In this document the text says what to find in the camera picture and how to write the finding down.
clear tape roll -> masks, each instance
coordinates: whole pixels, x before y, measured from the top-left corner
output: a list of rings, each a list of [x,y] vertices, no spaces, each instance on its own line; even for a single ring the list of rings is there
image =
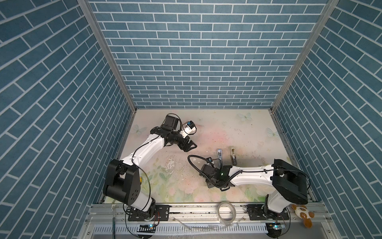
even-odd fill
[[[222,206],[226,206],[228,207],[231,212],[232,212],[232,219],[230,220],[226,220],[226,219],[223,219],[222,216],[220,215],[220,212],[219,212],[219,209],[222,207]],[[219,222],[225,226],[229,226],[233,223],[233,221],[236,219],[236,210],[235,210],[235,207],[230,203],[230,202],[221,202],[219,204],[219,206],[217,207],[217,211],[216,211],[216,215],[217,215],[217,218],[219,220]]]

brick pattern wall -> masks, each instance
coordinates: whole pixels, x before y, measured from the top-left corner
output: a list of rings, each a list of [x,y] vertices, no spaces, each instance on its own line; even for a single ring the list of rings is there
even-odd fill
[[[72,238],[131,110],[76,0],[0,1],[0,238]]]
[[[90,0],[138,108],[267,108],[327,0]]]
[[[276,111],[343,238],[381,238],[381,13],[340,0]]]

floral tablecloth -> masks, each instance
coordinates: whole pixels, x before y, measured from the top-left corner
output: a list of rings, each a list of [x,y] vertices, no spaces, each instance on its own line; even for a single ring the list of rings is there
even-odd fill
[[[273,188],[264,185],[241,185],[225,192],[209,189],[205,179],[192,168],[187,156],[217,158],[217,150],[223,151],[223,164],[231,165],[231,148],[235,148],[240,167],[257,167],[282,159],[290,162],[283,143],[276,131],[268,110],[138,110],[133,121],[122,158],[133,152],[150,134],[154,126],[160,126],[166,114],[175,113],[185,123],[192,120],[197,132],[190,138],[197,148],[183,152],[178,146],[165,147],[157,152],[149,164],[142,168],[151,183],[151,197],[158,203],[186,202],[263,202]],[[204,161],[191,158],[201,168]],[[149,188],[144,174],[142,190]]]

stuffed animal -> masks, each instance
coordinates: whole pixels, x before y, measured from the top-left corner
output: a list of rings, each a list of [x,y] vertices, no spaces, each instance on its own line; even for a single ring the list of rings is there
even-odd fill
[[[304,220],[304,225],[307,228],[312,227],[312,220],[311,218],[314,217],[314,213],[309,211],[305,205],[296,205],[292,204],[292,208],[295,210],[296,215]]]

